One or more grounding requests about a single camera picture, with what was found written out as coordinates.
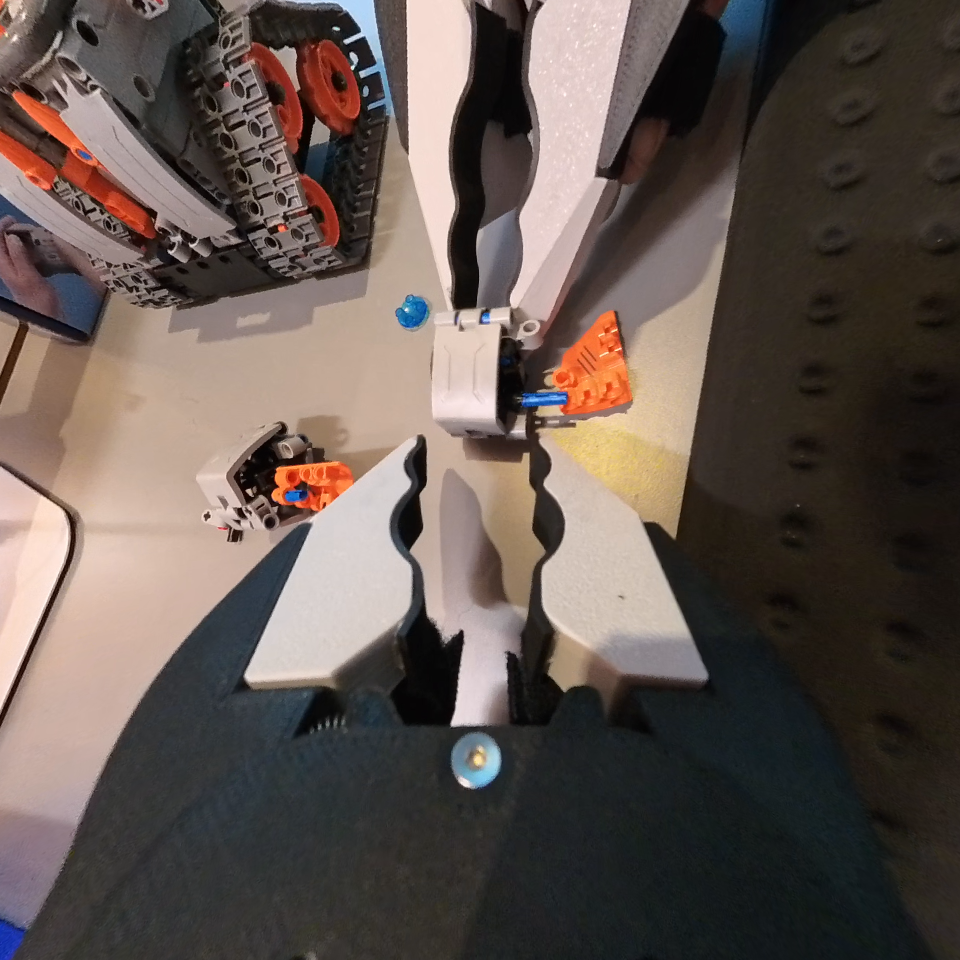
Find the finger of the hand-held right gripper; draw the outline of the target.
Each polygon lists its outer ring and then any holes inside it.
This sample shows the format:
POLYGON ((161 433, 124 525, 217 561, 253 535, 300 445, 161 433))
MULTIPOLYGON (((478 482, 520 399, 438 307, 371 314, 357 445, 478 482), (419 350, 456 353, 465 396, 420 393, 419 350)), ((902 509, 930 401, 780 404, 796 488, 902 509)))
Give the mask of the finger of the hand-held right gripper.
POLYGON ((689 2, 542 2, 519 79, 532 167, 518 205, 509 307, 545 334, 619 194, 600 174, 632 126, 689 2))
POLYGON ((496 80, 496 16, 481 2, 407 2, 407 155, 441 289, 478 304, 482 145, 496 80))

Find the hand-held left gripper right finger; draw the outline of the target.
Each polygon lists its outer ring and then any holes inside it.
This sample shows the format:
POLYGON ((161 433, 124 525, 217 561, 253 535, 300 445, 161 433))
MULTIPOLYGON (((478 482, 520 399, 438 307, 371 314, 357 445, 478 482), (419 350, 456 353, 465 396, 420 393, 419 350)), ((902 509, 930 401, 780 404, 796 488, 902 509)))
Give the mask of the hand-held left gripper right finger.
POLYGON ((567 691, 702 689, 709 678, 640 516, 551 438, 531 447, 534 568, 523 667, 567 691))

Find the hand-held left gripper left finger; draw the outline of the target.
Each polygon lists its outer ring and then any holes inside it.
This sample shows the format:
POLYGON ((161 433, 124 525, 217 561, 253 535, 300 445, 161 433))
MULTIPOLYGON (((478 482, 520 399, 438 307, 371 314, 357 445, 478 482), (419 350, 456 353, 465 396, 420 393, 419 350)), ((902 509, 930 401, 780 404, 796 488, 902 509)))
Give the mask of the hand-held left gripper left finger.
POLYGON ((390 694, 402 681, 399 632, 424 596, 400 517, 419 506, 425 454, 424 436, 408 438, 310 523, 246 666, 247 687, 390 694))

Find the grey block module orange part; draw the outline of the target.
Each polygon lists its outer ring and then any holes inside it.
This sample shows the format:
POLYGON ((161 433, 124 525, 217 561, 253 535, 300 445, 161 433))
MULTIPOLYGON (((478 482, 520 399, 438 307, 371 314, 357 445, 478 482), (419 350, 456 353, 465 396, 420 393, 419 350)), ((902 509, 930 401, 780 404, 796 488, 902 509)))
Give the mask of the grey block module orange part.
POLYGON ((208 501, 203 522, 238 543, 246 532, 276 532, 311 518, 353 486, 354 474, 275 421, 212 458, 197 482, 208 501))

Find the grey block module blue pin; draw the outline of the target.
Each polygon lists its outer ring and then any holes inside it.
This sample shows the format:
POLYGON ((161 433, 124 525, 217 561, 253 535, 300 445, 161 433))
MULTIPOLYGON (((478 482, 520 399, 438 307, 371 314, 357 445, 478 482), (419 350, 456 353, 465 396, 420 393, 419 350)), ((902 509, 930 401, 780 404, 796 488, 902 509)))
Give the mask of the grey block module blue pin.
POLYGON ((567 404, 567 390, 526 384, 524 357, 542 344, 542 327, 509 307, 436 314, 430 366, 435 423, 454 438, 523 439, 535 410, 567 404))

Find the person's right hand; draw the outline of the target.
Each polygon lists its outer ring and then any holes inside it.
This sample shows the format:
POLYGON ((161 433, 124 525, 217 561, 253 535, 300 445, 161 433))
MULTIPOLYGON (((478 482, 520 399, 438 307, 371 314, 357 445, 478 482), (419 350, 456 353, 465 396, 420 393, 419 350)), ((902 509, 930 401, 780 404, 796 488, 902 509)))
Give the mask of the person's right hand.
POLYGON ((644 117, 637 121, 630 137, 620 182, 629 186, 643 179, 669 135, 665 119, 644 117))

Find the orange wedge block plate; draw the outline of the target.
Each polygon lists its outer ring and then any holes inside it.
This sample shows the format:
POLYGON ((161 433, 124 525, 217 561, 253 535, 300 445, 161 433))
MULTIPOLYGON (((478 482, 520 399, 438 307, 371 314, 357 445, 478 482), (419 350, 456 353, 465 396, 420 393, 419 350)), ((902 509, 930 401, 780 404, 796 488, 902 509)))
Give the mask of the orange wedge block plate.
POLYGON ((615 310, 601 314, 563 354, 552 381, 557 392, 567 394, 567 402, 558 408, 565 416, 597 414, 632 402, 615 310))

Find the grey orange tracked toy robot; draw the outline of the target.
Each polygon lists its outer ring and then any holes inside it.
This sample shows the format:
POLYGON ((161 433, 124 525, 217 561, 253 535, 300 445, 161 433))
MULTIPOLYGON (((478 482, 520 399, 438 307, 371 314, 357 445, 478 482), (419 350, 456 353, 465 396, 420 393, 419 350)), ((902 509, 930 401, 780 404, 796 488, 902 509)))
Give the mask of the grey orange tracked toy robot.
POLYGON ((186 308, 369 263, 389 127, 352 2, 2 2, 2 210, 186 308))

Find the blue robot kit box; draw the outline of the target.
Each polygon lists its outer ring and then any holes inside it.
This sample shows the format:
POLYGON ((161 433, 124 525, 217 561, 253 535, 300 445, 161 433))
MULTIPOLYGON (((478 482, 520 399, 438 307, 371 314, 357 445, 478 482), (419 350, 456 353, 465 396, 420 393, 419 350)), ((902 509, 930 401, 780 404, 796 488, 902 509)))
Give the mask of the blue robot kit box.
POLYGON ((109 297, 90 258, 13 209, 2 209, 2 314, 62 341, 86 344, 109 297))

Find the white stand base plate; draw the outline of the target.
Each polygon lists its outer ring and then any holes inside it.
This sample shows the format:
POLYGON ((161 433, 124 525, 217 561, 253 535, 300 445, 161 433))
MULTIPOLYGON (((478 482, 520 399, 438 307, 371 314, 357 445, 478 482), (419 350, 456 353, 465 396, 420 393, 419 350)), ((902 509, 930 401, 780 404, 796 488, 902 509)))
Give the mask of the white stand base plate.
POLYGON ((63 498, 1 465, 1 719, 30 666, 74 562, 78 512, 63 498))

